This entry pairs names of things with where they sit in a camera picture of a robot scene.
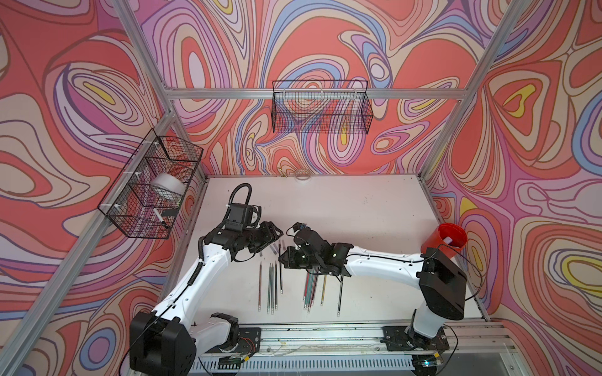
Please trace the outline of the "green pencil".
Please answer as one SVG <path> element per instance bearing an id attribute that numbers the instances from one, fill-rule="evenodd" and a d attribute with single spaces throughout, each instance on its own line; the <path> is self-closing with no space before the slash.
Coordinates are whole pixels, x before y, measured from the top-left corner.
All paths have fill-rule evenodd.
<path id="1" fill-rule="evenodd" d="M 272 291 L 273 291 L 273 265 L 268 266 L 267 282 L 267 314 L 272 314 Z"/>

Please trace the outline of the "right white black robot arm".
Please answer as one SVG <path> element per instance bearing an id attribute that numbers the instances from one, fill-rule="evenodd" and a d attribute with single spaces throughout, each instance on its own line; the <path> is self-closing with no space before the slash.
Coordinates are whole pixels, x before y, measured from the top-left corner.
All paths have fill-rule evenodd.
<path id="1" fill-rule="evenodd" d="M 293 245 L 279 255 L 285 269 L 304 269 L 343 282 L 351 277 L 375 277 L 419 290 L 423 300 L 413 313 L 411 332 L 435 338 L 448 321 L 465 318 L 468 276 L 440 246 L 424 253 L 394 254 L 350 243 L 330 243 L 303 223 L 293 229 Z"/>

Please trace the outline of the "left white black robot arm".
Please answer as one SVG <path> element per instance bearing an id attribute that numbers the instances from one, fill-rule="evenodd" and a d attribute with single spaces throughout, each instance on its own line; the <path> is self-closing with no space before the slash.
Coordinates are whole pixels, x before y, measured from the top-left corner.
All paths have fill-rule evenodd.
<path id="1" fill-rule="evenodd" d="M 145 375 L 187 375 L 198 356 L 216 349 L 223 361 L 241 365 L 253 357 L 258 344 L 240 332 L 238 318 L 213 313 L 204 324 L 194 319 L 208 290 L 238 253 L 251 258 L 279 240 L 283 232 L 263 221 L 262 208 L 249 199 L 236 202 L 238 191 L 252 193 L 250 183 L 234 188 L 224 217 L 198 240 L 198 256 L 167 296 L 148 313 L 134 316 L 129 326 L 129 347 L 122 358 L 129 369 Z"/>

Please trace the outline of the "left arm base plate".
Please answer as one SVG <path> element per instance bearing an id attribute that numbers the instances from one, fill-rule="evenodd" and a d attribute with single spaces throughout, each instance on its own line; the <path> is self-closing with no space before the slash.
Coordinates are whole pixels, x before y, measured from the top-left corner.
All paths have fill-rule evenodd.
<path id="1" fill-rule="evenodd" d="M 251 356 L 260 350 L 261 337 L 262 329 L 260 327 L 243 327 L 235 335 L 235 341 L 219 347 L 219 351 Z"/>

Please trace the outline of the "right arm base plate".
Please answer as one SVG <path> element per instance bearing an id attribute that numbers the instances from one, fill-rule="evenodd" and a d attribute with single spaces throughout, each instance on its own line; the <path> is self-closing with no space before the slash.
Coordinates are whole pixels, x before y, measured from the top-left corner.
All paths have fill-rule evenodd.
<path id="1" fill-rule="evenodd" d="M 431 351 L 443 353 L 450 349 L 443 327 L 434 338 L 427 338 L 414 332 L 410 326 L 384 326 L 383 338 L 387 350 L 393 351 Z"/>

